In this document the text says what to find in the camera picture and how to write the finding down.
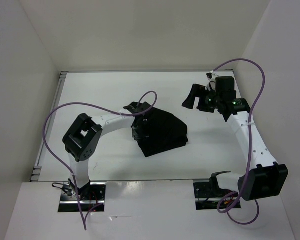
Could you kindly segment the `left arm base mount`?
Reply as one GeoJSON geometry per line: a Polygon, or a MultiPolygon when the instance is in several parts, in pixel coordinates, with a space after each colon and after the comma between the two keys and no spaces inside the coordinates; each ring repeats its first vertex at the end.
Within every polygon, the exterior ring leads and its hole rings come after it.
{"type": "MultiPolygon", "coordinates": [[[[53,188],[61,190],[59,200],[59,213],[75,213],[79,212],[78,201],[75,191],[68,183],[65,182],[53,182],[51,184],[53,188]]],[[[105,182],[91,182],[88,192],[81,197],[80,205],[82,211],[88,212],[94,206],[98,206],[93,209],[93,212],[103,212],[105,209],[105,196],[106,196],[106,183],[105,182]]]]}

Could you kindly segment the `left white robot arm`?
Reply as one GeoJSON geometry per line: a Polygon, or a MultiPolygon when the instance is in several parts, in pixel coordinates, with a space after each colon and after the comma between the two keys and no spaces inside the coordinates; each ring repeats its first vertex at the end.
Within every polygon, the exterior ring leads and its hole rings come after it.
{"type": "Polygon", "coordinates": [[[121,109],[118,115],[112,113],[93,119],[82,113],[75,119],[62,139],[73,171],[68,179],[73,196],[78,200],[89,196],[89,159],[96,152],[100,139],[114,131],[131,128],[138,117],[144,116],[141,113],[146,114],[151,108],[147,102],[133,102],[121,109]]]}

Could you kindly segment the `black skirt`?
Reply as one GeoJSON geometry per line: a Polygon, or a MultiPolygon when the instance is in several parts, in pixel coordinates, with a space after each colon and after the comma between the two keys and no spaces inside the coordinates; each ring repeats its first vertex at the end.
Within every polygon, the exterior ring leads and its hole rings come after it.
{"type": "Polygon", "coordinates": [[[149,138],[135,140],[146,158],[184,147],[188,126],[172,113],[152,108],[148,118],[149,138]]]}

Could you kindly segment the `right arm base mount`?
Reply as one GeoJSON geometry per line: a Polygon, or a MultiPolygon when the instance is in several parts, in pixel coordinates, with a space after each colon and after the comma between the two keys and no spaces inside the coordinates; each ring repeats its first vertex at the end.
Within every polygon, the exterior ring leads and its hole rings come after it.
{"type": "Polygon", "coordinates": [[[194,181],[193,189],[197,211],[216,210],[221,198],[232,192],[224,189],[214,191],[208,181],[194,181]]]}

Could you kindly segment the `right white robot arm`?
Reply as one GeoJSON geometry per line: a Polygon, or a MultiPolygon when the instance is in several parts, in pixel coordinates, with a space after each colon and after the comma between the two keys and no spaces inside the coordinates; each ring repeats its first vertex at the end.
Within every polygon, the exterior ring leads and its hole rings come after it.
{"type": "Polygon", "coordinates": [[[214,81],[214,89],[193,84],[182,106],[206,113],[218,111],[234,132],[249,167],[243,175],[230,171],[212,174],[210,193],[219,197],[230,190],[245,201],[278,196],[289,173],[287,166],[279,164],[266,147],[250,116],[247,100],[237,97],[235,79],[218,76],[214,81]]]}

